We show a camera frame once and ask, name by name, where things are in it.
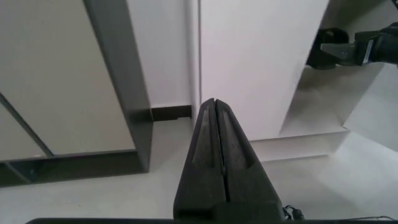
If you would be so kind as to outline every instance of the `black cable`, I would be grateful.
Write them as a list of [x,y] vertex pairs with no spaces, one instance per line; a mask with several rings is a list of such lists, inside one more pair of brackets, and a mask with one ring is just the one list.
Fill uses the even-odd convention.
[[346,219],[342,219],[342,220],[367,220],[367,219],[372,219],[372,218],[377,218],[377,219],[379,219],[379,218],[386,218],[386,219],[389,219],[389,220],[392,220],[392,221],[396,221],[395,219],[393,219],[393,218],[391,218],[391,217],[388,217],[388,216],[386,216],[386,215],[382,215],[382,216],[378,216],[378,217],[346,218]]
[[[288,217],[289,220],[293,219],[293,220],[304,220],[304,216],[303,213],[301,212],[300,209],[295,208],[292,205],[286,205],[285,207],[282,207],[284,213],[285,213],[285,217]],[[349,221],[349,220],[368,220],[368,219],[372,219],[372,218],[385,218],[388,220],[392,220],[392,221],[396,221],[395,219],[388,217],[386,215],[381,215],[381,216],[375,216],[375,217],[358,217],[358,218],[345,218],[345,219],[341,219],[339,221]]]

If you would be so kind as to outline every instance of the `white cabinet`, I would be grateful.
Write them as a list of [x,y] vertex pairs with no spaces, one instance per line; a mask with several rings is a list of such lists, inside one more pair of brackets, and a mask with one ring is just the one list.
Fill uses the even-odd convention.
[[191,48],[200,48],[201,102],[229,104],[255,149],[300,145],[277,159],[327,154],[329,139],[357,131],[398,150],[395,65],[305,65],[319,28],[341,28],[353,41],[355,32],[398,22],[392,1],[202,0],[199,13]]
[[0,91],[54,154],[135,148],[83,1],[1,1],[0,27]]
[[45,154],[8,110],[0,104],[1,160],[27,159],[32,157],[45,157]]

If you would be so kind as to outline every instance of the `white cabinet door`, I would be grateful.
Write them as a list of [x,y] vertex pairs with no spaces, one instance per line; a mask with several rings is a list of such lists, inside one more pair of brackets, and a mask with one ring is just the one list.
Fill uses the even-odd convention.
[[54,154],[134,149],[83,1],[0,2],[0,91]]
[[0,103],[0,161],[31,157],[45,154]]
[[230,105],[249,140],[277,138],[328,0],[202,0],[201,100]]

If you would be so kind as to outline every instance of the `black mechanical arm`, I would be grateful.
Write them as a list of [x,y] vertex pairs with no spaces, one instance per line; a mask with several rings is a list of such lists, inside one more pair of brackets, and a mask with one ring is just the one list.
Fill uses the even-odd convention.
[[336,65],[363,66],[373,62],[398,64],[398,22],[381,30],[357,32],[349,43],[347,32],[339,28],[318,31],[307,65],[331,69]]
[[[40,218],[28,224],[345,224],[352,220],[304,220],[280,199],[231,108],[202,104],[174,201],[173,220]],[[376,221],[355,219],[355,223]]]

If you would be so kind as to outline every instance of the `white shelf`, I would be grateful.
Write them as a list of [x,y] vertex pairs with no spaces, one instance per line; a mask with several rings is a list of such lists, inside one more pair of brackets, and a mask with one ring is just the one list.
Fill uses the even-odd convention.
[[338,150],[348,132],[316,134],[296,138],[251,141],[260,162],[327,156]]
[[347,131],[336,113],[312,88],[298,89],[286,115],[280,138]]

